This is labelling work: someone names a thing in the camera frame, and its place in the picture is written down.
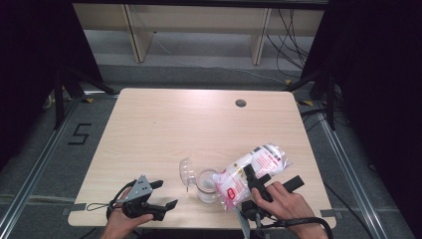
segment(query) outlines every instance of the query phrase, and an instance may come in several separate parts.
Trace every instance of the hand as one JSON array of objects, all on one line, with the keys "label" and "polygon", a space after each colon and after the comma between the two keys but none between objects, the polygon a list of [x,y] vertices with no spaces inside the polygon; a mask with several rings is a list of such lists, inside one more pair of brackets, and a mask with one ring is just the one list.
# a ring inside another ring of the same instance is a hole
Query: hand
[{"label": "hand", "polygon": [[[256,188],[252,188],[255,203],[273,214],[279,220],[315,217],[305,199],[297,193],[290,193],[279,181],[267,187],[267,192],[273,197],[273,202],[268,202],[261,197]],[[299,238],[327,238],[319,224],[309,223],[289,227]]]},{"label": "hand", "polygon": [[[125,198],[129,193],[128,188],[120,197]],[[115,209],[112,211],[108,218],[108,222],[105,226],[105,232],[103,233],[102,239],[123,239],[126,238],[133,229],[143,223],[152,220],[152,214],[145,214],[136,218],[128,218],[122,212],[121,203],[115,205]]]}]

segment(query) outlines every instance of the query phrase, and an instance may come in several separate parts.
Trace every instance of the table hole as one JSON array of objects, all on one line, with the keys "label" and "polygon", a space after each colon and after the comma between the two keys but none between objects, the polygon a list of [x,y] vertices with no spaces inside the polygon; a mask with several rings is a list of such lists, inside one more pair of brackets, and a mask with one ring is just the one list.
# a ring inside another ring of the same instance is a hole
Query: table hole
[{"label": "table hole", "polygon": [[242,100],[242,99],[237,100],[237,101],[236,101],[236,106],[238,106],[238,107],[240,107],[240,108],[245,107],[245,106],[246,106],[246,102],[245,102],[245,100]]}]

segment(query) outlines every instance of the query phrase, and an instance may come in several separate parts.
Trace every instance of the gray floor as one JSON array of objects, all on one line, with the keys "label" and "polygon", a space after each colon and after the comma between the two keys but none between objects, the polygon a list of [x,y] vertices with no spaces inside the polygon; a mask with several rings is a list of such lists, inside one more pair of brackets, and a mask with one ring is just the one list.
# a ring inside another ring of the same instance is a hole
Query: gray floor
[{"label": "gray floor", "polygon": [[[116,90],[140,87],[280,91],[285,87],[286,79],[295,79],[286,77],[277,70],[277,52],[269,42],[266,42],[260,66],[253,66],[247,36],[159,33],[154,36],[145,62],[141,64],[134,62],[126,33],[87,31],[87,36],[105,82]],[[298,38],[300,46],[305,50],[309,50],[312,41],[312,38]],[[299,62],[295,53],[289,52],[289,55]],[[291,75],[299,76],[301,73],[300,69],[286,60],[279,60],[279,67],[284,73]],[[308,84],[297,90],[297,100],[308,100],[311,87],[312,84]],[[84,88],[95,90],[91,86],[84,85]],[[70,226],[66,210],[71,207],[78,194],[115,101],[116,98],[94,97],[92,103],[78,105],[9,238],[80,238],[92,230]],[[315,107],[299,108],[301,112],[305,112]],[[54,109],[47,109],[28,134],[21,153],[12,158],[0,173],[1,215],[8,209],[14,195],[19,193],[27,175],[42,154],[44,145],[54,133],[54,119]],[[91,124],[81,128],[81,132],[85,130],[90,136],[83,145],[69,145],[69,142],[81,140],[73,136],[79,123]],[[320,118],[312,115],[304,121],[304,125],[308,130],[322,179],[363,218]],[[376,171],[368,167],[370,159],[365,155],[342,113],[335,114],[335,125],[335,133],[365,189],[368,200],[376,210],[387,238],[414,238]],[[327,193],[337,215],[334,237],[369,238],[344,204],[330,191]],[[145,234],[145,237],[155,235],[155,238],[163,238],[161,236],[168,236],[169,232],[151,232]],[[101,229],[98,229],[89,238],[98,238],[100,234]],[[171,238],[188,238],[185,235],[183,231],[171,231]],[[224,238],[218,233],[210,235]],[[288,232],[280,230],[272,231],[271,235],[271,238],[294,238]]]}]

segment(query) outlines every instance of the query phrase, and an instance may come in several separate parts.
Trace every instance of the white plastic bag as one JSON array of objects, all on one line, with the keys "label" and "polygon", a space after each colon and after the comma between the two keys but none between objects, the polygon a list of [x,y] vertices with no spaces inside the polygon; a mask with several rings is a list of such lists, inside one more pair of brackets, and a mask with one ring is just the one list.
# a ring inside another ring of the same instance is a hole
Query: white plastic bag
[{"label": "white plastic bag", "polygon": [[252,164],[257,178],[267,173],[274,176],[283,171],[290,163],[286,154],[279,147],[268,143],[255,148],[220,173],[214,174],[213,180],[224,208],[232,210],[238,203],[251,195],[243,168]]}]

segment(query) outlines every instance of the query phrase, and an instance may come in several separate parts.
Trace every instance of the wooden table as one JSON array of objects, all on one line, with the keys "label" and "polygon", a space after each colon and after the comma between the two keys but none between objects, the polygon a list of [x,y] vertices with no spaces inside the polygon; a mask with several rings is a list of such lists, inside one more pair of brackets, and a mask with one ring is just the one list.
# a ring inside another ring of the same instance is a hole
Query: wooden table
[{"label": "wooden table", "polygon": [[[244,100],[246,106],[236,106]],[[179,162],[190,157],[196,172],[228,164],[268,142],[277,144],[292,163],[272,181],[299,175],[297,190],[316,216],[331,209],[316,160],[291,93],[214,90],[125,89],[114,106],[76,203],[108,203],[128,182],[144,174],[163,180],[148,202],[178,199],[163,221],[144,227],[240,229],[234,212],[200,201],[196,188],[186,192]],[[325,220],[335,226],[335,218]],[[105,226],[106,209],[73,211],[74,226]]]}]

